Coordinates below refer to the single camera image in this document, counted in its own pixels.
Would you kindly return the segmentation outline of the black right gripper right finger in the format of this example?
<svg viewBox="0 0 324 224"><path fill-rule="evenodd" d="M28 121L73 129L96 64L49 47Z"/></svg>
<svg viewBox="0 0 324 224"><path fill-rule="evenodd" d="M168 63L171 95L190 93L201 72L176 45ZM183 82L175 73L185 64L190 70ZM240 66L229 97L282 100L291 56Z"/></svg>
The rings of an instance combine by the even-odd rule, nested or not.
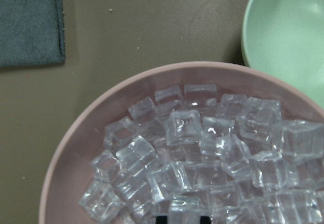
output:
<svg viewBox="0 0 324 224"><path fill-rule="evenodd" d="M211 219L209 216L201 216L200 224L211 224Z"/></svg>

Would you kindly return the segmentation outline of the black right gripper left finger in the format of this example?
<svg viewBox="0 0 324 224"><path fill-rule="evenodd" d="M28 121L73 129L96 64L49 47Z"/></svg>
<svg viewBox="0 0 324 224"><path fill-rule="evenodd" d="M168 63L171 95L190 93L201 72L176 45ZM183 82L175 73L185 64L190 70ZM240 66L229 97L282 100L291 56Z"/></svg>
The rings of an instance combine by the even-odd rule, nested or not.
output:
<svg viewBox="0 0 324 224"><path fill-rule="evenodd" d="M168 217L164 216L157 216L156 217L156 224L168 224Z"/></svg>

